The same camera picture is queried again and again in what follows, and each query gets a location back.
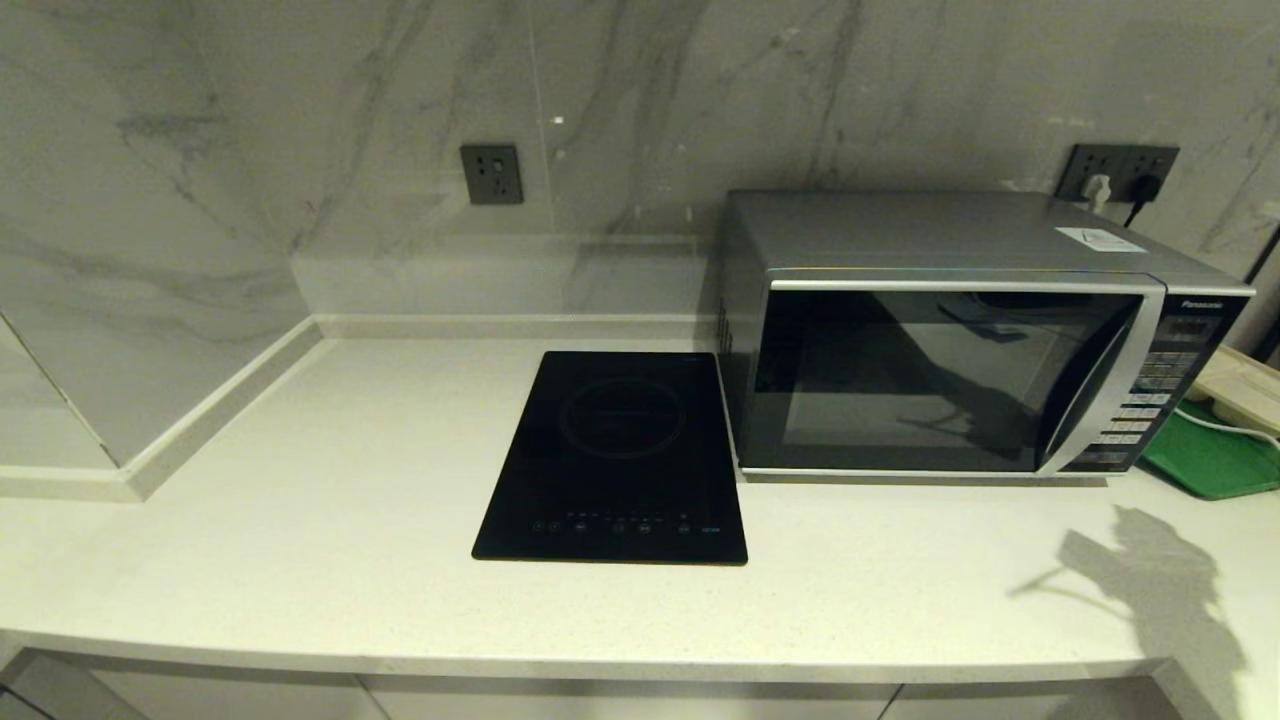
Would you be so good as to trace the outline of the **green plastic tray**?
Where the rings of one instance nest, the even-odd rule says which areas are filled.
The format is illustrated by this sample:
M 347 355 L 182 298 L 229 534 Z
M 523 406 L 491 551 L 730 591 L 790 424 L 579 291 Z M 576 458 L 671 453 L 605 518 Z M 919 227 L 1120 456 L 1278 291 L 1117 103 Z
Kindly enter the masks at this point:
M 1280 447 L 1257 430 L 1230 427 L 1181 401 L 1140 456 L 1140 464 L 1197 498 L 1219 501 L 1280 491 Z

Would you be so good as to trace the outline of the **white counter cabinet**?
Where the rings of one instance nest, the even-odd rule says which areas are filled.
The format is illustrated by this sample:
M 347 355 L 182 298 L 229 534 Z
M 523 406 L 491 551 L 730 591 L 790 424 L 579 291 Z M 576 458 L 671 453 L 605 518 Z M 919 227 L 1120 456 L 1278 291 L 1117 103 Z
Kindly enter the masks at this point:
M 975 685 L 362 676 L 24 651 L 0 720 L 1184 720 L 1147 678 Z

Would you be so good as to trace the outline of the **silver microwave oven body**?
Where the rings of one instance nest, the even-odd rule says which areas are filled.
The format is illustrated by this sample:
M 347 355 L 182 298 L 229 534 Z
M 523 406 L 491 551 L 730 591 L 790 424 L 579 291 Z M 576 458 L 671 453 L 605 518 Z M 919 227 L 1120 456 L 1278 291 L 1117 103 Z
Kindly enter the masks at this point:
M 733 429 L 765 273 L 774 269 L 1134 273 L 1167 293 L 1123 405 L 1057 475 L 777 475 L 742 468 Z M 704 304 L 716 315 L 735 456 L 749 480 L 1102 486 L 1137 464 L 1253 295 L 1228 273 L 1044 193 L 739 190 L 719 217 Z

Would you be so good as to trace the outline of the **beige cutting board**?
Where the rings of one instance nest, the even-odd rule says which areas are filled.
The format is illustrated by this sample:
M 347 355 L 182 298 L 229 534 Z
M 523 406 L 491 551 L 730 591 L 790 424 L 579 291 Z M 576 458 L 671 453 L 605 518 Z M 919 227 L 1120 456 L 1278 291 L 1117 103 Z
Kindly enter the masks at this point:
M 1220 346 L 1187 397 L 1228 424 L 1280 438 L 1280 370 Z

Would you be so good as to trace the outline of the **black induction cooktop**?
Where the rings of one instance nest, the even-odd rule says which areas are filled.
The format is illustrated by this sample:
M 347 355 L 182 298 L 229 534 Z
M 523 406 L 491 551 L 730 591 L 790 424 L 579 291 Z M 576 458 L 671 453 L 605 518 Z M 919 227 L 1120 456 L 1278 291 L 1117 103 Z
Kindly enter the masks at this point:
M 736 488 L 712 354 L 548 351 L 471 555 L 741 568 Z

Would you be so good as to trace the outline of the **grey double wall socket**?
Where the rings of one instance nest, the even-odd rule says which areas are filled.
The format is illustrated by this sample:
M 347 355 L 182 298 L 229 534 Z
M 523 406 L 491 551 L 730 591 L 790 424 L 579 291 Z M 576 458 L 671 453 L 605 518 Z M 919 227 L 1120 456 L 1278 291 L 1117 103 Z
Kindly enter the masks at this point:
M 1134 202 L 1133 186 L 1140 177 L 1151 176 L 1161 184 L 1181 150 L 1176 146 L 1075 143 L 1060 176 L 1056 199 L 1084 202 L 1085 182 L 1093 176 L 1110 178 L 1110 202 Z

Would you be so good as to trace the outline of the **grey single wall socket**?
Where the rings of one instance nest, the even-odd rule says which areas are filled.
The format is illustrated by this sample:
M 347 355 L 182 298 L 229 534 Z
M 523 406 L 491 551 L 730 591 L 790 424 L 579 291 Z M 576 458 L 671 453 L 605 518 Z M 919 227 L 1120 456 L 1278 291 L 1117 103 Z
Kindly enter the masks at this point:
M 512 143 L 471 143 L 460 147 L 468 201 L 476 206 L 524 204 L 518 151 Z

